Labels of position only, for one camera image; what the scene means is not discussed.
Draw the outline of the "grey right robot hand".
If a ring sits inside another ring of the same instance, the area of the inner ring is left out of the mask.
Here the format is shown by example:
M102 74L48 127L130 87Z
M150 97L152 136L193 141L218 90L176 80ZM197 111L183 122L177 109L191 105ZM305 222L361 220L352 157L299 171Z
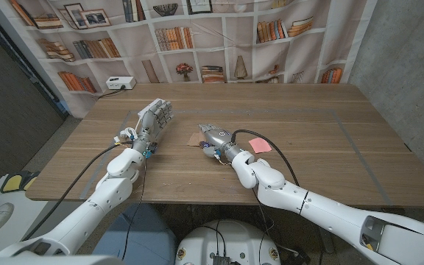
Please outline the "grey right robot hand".
M217 159L225 155L226 147L231 143L231 133L213 124L199 124L198 127L207 143L202 148L205 155Z

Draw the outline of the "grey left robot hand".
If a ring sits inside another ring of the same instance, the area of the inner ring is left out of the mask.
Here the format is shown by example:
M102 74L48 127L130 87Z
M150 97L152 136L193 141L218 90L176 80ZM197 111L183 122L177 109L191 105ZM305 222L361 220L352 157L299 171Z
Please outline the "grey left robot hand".
M132 148L143 152L153 143L157 143L161 131L173 117L170 101L156 99L150 103L141 111L141 128L138 137L133 141Z

